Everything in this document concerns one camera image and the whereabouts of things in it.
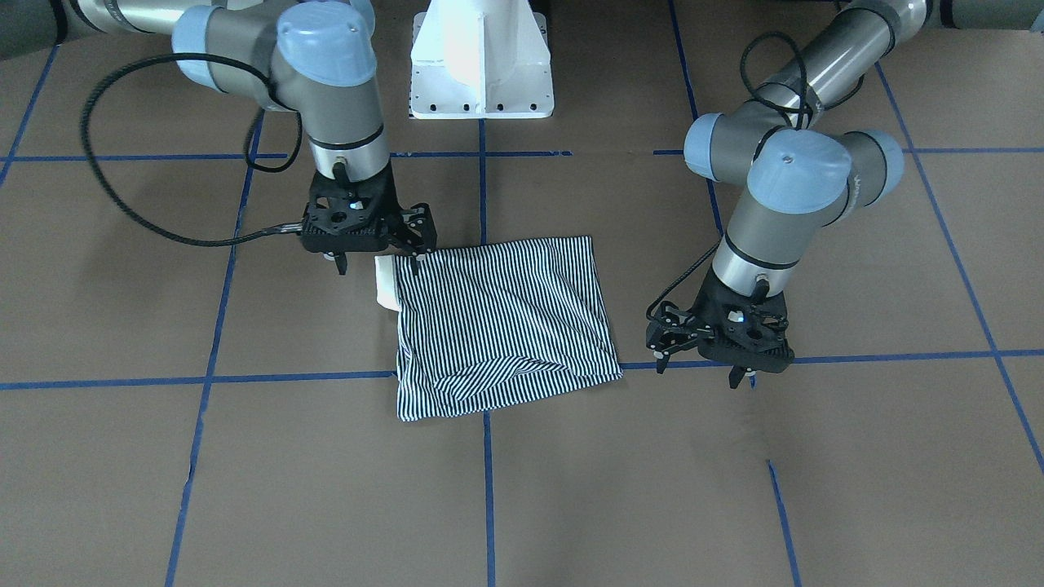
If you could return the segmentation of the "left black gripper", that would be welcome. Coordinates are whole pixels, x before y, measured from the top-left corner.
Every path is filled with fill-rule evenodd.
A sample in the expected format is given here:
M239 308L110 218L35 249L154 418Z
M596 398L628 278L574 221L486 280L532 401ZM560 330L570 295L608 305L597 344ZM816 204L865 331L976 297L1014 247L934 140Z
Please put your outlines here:
M716 363L730 363L728 388L741 386L753 370L780 373L794 362L786 337L785 294L752 298L735 294L708 271L692 308L695 316L674 303L654 303L648 309L646 348L655 356L657 374L663 374L677 353L697 345L697 352ZM714 334L699 338L699 324Z

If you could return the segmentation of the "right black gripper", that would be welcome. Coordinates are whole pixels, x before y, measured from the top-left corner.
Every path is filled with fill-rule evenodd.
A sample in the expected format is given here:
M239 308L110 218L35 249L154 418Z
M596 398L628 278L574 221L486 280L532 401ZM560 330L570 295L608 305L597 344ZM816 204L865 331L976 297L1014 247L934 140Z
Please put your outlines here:
M414 277L420 257L434 252L437 230L428 204L401 210L392 164L363 181L339 182L314 172L299 241L305 250L330 254L337 274L349 271L351 252L402 250Z

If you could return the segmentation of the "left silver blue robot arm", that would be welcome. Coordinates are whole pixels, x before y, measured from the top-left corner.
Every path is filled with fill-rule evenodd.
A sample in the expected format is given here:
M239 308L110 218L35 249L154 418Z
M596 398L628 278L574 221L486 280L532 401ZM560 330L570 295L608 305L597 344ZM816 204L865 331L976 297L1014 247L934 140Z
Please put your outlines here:
M730 367L736 389L757 372L782 373L794 362L786 337L785 289L822 227L838 224L894 190L904 173L901 145L883 131L825 135L814 124L857 91L868 71L924 29L1041 31L1040 1L853 1L812 43L759 85L741 64L748 100L731 114L697 117L683 160L702 178L741 187L719 242L699 257L708 264L688 309L660 296L648 306L645 345L655 369L695 350Z

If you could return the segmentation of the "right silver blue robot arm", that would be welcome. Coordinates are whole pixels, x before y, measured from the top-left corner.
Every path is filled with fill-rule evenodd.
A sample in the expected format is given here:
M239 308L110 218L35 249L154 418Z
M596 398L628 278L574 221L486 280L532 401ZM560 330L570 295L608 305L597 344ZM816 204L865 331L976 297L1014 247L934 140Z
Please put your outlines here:
M369 1L4 1L2 58L27 55L93 33L168 36L169 52L137 60L96 83L82 108L79 134L86 163L106 197L133 222L183 245L231 248L292 234L305 250L332 259L346 274L353 252L398 249L410 271L436 249L428 204L403 207L396 198L392 152L370 38ZM311 149L316 173L296 224L228 239L195 239L163 229L135 212L102 172L90 137L100 98L134 72L177 64L193 83L250 98L265 112L294 115L294 149L285 163L251 170L283 172L301 147Z

